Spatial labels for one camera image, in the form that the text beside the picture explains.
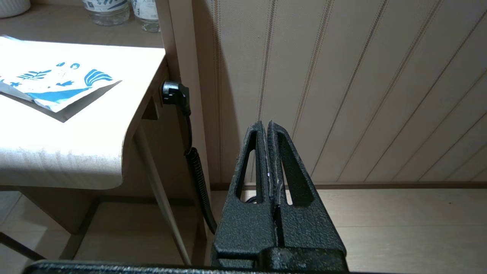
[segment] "black metal bar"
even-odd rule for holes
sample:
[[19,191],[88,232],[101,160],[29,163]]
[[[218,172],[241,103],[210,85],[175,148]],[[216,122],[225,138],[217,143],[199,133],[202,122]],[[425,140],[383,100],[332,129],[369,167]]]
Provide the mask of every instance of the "black metal bar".
[[[61,256],[59,259],[61,260],[73,260],[76,256],[76,253],[83,242],[83,239],[90,227],[91,221],[93,220],[94,215],[96,214],[96,210],[98,209],[99,205],[103,202],[112,202],[112,203],[130,203],[130,204],[157,204],[154,197],[138,197],[138,196],[115,196],[115,195],[100,195],[97,196],[88,212],[86,213],[83,222],[79,227],[79,231],[76,234],[71,234],[64,247]],[[191,199],[169,199],[169,204],[176,205],[176,206],[194,206],[194,201]]]
[[0,232],[0,243],[4,244],[8,248],[26,256],[33,261],[45,260],[43,256],[39,253],[33,251],[32,249],[24,246],[23,244],[15,241],[14,239],[7,236],[5,233]]
[[[282,274],[276,271],[256,271],[246,269],[218,269],[214,267],[182,267],[164,265],[136,265],[110,262],[42,261],[28,266],[23,274]],[[316,274],[314,271],[294,271],[293,273]],[[352,272],[353,274],[375,274]]]

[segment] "shelf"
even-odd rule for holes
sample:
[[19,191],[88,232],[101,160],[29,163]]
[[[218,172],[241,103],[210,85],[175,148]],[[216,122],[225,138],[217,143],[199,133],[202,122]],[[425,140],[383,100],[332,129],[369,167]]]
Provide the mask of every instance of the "shelf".
[[31,41],[163,48],[161,34],[142,30],[133,14],[122,25],[105,27],[93,23],[78,6],[33,4],[22,15],[0,19],[0,35]]

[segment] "black clamp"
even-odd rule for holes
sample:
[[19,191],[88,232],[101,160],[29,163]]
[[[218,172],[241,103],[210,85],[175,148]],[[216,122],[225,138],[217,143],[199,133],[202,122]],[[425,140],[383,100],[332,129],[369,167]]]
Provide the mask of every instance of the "black clamp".
[[166,105],[177,105],[181,108],[184,116],[191,115],[189,106],[189,89],[183,84],[173,81],[165,81],[162,85],[162,103]]
[[[255,149],[256,203],[240,201]],[[288,205],[283,170],[293,204]],[[287,131],[250,126],[211,252],[212,266],[262,271],[348,272],[346,250]]]

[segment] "baseboard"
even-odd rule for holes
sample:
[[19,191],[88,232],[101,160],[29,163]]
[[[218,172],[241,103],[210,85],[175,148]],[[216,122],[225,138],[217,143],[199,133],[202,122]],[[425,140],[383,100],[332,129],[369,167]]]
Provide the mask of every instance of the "baseboard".
[[[229,184],[210,184],[212,191],[228,190]],[[411,189],[411,188],[487,188],[487,182],[315,182],[316,189]],[[255,183],[243,186],[254,190]]]

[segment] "vertical groove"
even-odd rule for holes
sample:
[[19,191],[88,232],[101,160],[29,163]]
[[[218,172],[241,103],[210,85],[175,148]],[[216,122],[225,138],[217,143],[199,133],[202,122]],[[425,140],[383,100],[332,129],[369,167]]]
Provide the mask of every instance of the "vertical groove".
[[[480,82],[480,80],[486,75],[487,69],[484,70],[483,73],[480,74],[480,76],[473,82],[473,84],[465,91],[465,93],[462,95],[462,97],[458,100],[458,102],[448,111],[448,113],[443,117],[441,122],[433,129],[433,131],[426,137],[426,139],[423,141],[423,143],[416,149],[416,151],[409,157],[408,161],[401,167],[401,169],[394,175],[393,180],[397,177],[397,175],[404,169],[404,167],[411,161],[411,159],[418,153],[418,151],[426,144],[426,142],[433,136],[433,134],[440,128],[440,126],[443,124],[443,122],[450,117],[450,115],[455,111],[455,109],[460,105],[460,103],[467,97],[467,95],[475,88],[475,86]],[[455,145],[476,123],[478,120],[465,132],[463,135],[453,144]],[[441,157],[443,157],[452,147],[453,145],[445,152]],[[441,157],[432,165],[430,168],[428,168],[423,175],[418,179],[418,181],[441,159]]]
[[316,62],[318,60],[321,46],[323,45],[323,38],[326,33],[326,28],[328,26],[328,20],[330,18],[330,13],[333,9],[334,0],[328,0],[326,5],[323,7],[323,12],[321,14],[321,22],[319,23],[318,33],[316,34],[315,45],[313,46],[313,51],[311,53],[311,58],[308,66],[308,72],[306,74],[306,80],[304,81],[303,90],[301,92],[301,99],[298,110],[296,111],[296,116],[294,118],[293,131],[291,134],[291,139],[294,140],[296,137],[296,132],[298,131],[298,125],[301,121],[302,109],[306,103],[308,97],[309,87],[313,76],[315,74]]
[[[277,6],[277,0],[271,0],[269,4],[269,11],[267,16],[269,18],[269,22],[267,24],[267,39],[266,39],[264,54],[262,59],[261,88],[259,90],[259,104],[257,108],[256,121],[262,119],[262,109],[264,108],[264,93],[265,93],[265,87],[267,85],[267,72],[269,69],[272,38],[274,37],[276,6]],[[254,176],[254,168],[255,168],[255,154],[252,157],[252,171],[250,173],[250,181],[252,181]]]
[[393,77],[391,83],[389,84],[389,86],[386,89],[386,92],[382,96],[382,99],[381,99],[378,107],[375,109],[374,113],[372,114],[372,117],[370,118],[367,126],[365,127],[365,130],[360,135],[360,138],[355,143],[354,149],[352,150],[352,152],[350,153],[350,155],[347,158],[347,161],[343,165],[343,168],[341,169],[340,174],[338,175],[338,179],[337,179],[338,181],[340,181],[340,177],[343,174],[343,171],[346,169],[348,163],[350,162],[350,160],[354,156],[354,154],[355,154],[358,146],[362,142],[365,134],[368,132],[370,126],[372,125],[372,123],[374,122],[375,118],[377,117],[377,115],[379,114],[380,110],[382,109],[382,106],[385,104],[386,99],[389,96],[389,93],[394,89],[394,87],[395,87],[395,85],[397,83],[397,80],[402,75],[402,72],[404,71],[404,68],[406,67],[406,64],[408,63],[409,59],[411,58],[412,53],[416,49],[416,46],[419,44],[420,40],[423,38],[424,33],[426,32],[426,30],[430,26],[430,23],[433,21],[434,17],[437,14],[437,11],[440,8],[440,6],[441,6],[442,3],[443,3],[443,0],[438,0],[436,2],[436,4],[431,8],[430,13],[428,14],[428,16],[426,17],[426,20],[424,21],[423,25],[419,29],[419,32],[416,34],[416,37],[414,38],[412,44],[409,46],[409,49],[406,52],[406,55],[404,56],[404,58],[402,59],[401,64],[397,68],[396,73],[394,74],[394,77]]
[[[446,178],[444,181],[448,181],[448,178],[450,178],[453,174],[455,174],[458,170],[460,170],[466,163],[468,163],[470,160],[472,160],[475,156],[477,156],[482,150],[484,150],[487,147],[487,143],[484,144],[481,148],[479,148],[472,156],[468,157],[467,160],[465,160],[461,165],[459,165],[457,168],[455,168]],[[475,174],[472,178],[468,179],[468,181],[472,181],[477,175],[480,173]]]
[[221,45],[220,45],[220,1],[213,0],[211,9],[213,12],[213,63],[215,75],[215,96],[217,101],[217,143],[218,143],[218,166],[220,169],[220,182],[223,181],[222,176],[222,79],[221,79]]
[[[480,22],[482,21],[482,19],[484,18],[484,16],[486,15],[487,13],[487,10],[484,11],[484,13],[482,14],[482,16],[480,16],[480,18],[478,19],[478,21],[475,23],[475,25],[473,26],[473,28],[470,30],[470,32],[467,34],[467,36],[463,39],[462,43],[460,44],[460,46],[455,50],[455,53],[453,53],[453,55],[451,56],[450,60],[448,60],[448,63],[445,65],[445,67],[441,70],[440,74],[438,75],[438,77],[434,80],[433,84],[431,85],[431,87],[428,89],[428,91],[425,93],[425,95],[423,96],[423,98],[421,99],[421,101],[419,102],[419,104],[416,106],[416,108],[413,110],[413,112],[411,113],[411,115],[409,116],[409,118],[406,120],[406,122],[403,124],[403,126],[401,127],[401,129],[399,130],[399,132],[396,134],[396,136],[394,137],[394,139],[391,141],[391,143],[389,144],[389,146],[384,150],[384,152],[382,153],[382,155],[379,157],[379,159],[377,160],[377,162],[375,163],[375,165],[373,166],[373,168],[369,171],[369,173],[367,174],[367,176],[365,177],[364,181],[367,180],[367,178],[370,176],[370,174],[372,173],[372,171],[374,171],[375,167],[377,166],[377,164],[382,160],[382,158],[384,157],[384,155],[387,153],[387,151],[391,148],[391,146],[394,144],[394,142],[396,141],[397,137],[399,137],[399,135],[402,133],[402,131],[404,130],[404,128],[406,127],[406,125],[408,124],[408,122],[411,120],[411,118],[414,116],[414,114],[416,113],[416,111],[419,109],[419,107],[421,106],[421,104],[424,102],[424,100],[426,99],[426,97],[430,94],[431,90],[433,90],[433,88],[436,86],[436,84],[438,83],[438,81],[441,79],[441,77],[443,76],[443,74],[445,73],[445,71],[447,70],[447,68],[450,66],[451,62],[453,62],[453,60],[455,59],[455,57],[457,56],[457,54],[460,52],[460,50],[462,49],[462,47],[465,45],[465,43],[468,41],[468,39],[470,38],[470,36],[472,35],[473,31],[477,28],[477,26],[480,24]],[[397,176],[397,174],[399,174],[399,172],[401,172],[401,170],[404,168],[404,166],[406,166],[406,164],[409,162],[409,160],[412,158],[412,156],[408,159],[408,161],[406,163],[404,163],[404,165],[399,169],[399,171],[396,173],[396,175],[394,175],[393,178],[395,178]]]
[[480,176],[480,174],[484,173],[485,171],[487,170],[487,167],[482,169],[479,173],[475,174],[474,177],[472,177],[472,179],[470,179],[469,182],[472,182],[473,180],[475,180],[475,178],[477,178],[478,176]]
[[372,40],[372,37],[374,36],[375,30],[377,29],[377,26],[379,25],[379,21],[382,18],[382,14],[384,13],[384,10],[386,8],[387,3],[388,3],[388,0],[384,0],[382,2],[382,5],[381,5],[376,17],[375,17],[375,20],[374,20],[374,23],[372,24],[369,36],[367,37],[365,45],[364,45],[362,52],[360,54],[360,57],[358,58],[357,65],[355,66],[354,72],[352,73],[352,76],[350,77],[350,81],[348,82],[345,93],[341,99],[340,106],[338,107],[338,110],[335,113],[335,116],[333,118],[333,123],[330,127],[330,130],[328,131],[328,134],[326,135],[326,138],[325,138],[325,141],[323,142],[323,145],[321,146],[320,152],[318,154],[318,158],[317,158],[316,163],[313,167],[313,170],[311,171],[311,174],[310,174],[311,177],[313,176],[313,173],[315,172],[315,169],[318,166],[319,160],[321,159],[321,155],[323,154],[323,151],[325,150],[325,146],[326,146],[326,143],[328,142],[328,138],[330,137],[330,134],[333,131],[333,128],[335,127],[335,123],[337,121],[338,115],[341,111],[341,108],[342,108],[344,102],[345,102],[345,99],[347,98],[348,92],[349,92],[350,88],[352,87],[352,83],[354,82],[355,76],[357,75],[357,72],[360,68],[360,65],[362,64],[362,59],[365,56],[365,53],[367,52],[367,48],[369,47],[370,41]]
[[487,112],[484,113],[480,118],[478,118],[475,123],[473,125],[471,125],[467,131],[465,131],[462,136],[460,136],[460,138],[458,138],[458,140],[456,140],[439,158],[438,160],[436,160],[435,163],[433,163],[433,165],[430,166],[430,168],[428,168],[424,173],[423,175],[421,175],[421,177],[418,179],[418,182],[421,180],[422,177],[424,177],[424,175],[426,175],[426,173],[428,173],[428,171],[430,171],[465,135],[467,135],[467,133],[472,130],[472,128],[482,119],[484,118],[485,116],[487,115]]

